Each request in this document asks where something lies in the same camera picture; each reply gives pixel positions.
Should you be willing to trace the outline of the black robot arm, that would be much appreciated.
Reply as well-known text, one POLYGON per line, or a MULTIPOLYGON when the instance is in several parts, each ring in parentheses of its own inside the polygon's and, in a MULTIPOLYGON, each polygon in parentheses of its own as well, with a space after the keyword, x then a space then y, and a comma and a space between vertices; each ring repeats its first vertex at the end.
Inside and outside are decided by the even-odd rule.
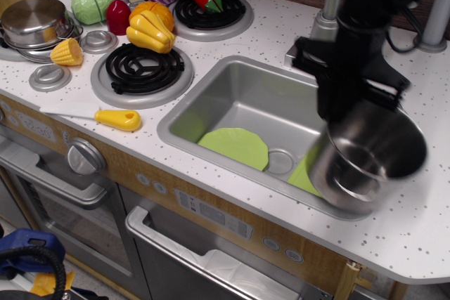
POLYGON ((360 100, 388 110, 398 107, 410 82, 384 59, 393 17, 402 13, 420 27, 409 6, 419 0, 344 0, 337 12, 335 41, 300 37, 293 66, 315 76, 317 112, 337 122, 360 100))

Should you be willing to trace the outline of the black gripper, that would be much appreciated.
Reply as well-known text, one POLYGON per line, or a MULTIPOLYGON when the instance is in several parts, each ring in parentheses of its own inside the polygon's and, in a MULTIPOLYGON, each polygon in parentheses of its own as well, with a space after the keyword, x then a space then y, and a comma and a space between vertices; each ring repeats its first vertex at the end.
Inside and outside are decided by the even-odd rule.
POLYGON ((410 81, 383 57, 386 27, 359 29, 340 23, 335 41, 300 37, 293 66, 314 75, 317 112, 341 121, 361 99, 393 110, 410 81))

